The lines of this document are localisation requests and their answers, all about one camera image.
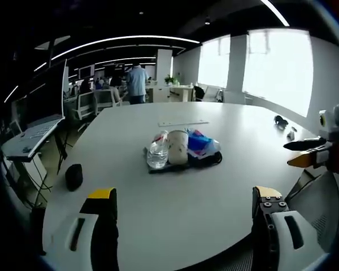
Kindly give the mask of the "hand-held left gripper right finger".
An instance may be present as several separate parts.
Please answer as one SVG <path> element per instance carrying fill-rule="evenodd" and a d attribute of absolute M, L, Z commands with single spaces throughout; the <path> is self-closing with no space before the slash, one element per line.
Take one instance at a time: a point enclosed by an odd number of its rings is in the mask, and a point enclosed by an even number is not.
<path fill-rule="evenodd" d="M 275 189 L 253 187 L 252 270 L 317 270 L 328 257 L 314 227 Z"/>

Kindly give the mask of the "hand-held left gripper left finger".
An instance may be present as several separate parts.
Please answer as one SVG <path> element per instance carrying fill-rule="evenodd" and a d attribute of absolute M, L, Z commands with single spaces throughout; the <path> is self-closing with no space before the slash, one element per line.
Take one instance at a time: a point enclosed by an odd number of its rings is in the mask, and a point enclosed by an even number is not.
<path fill-rule="evenodd" d="M 116 188 L 98 189 L 67 216 L 45 250 L 52 270 L 119 270 Z"/>

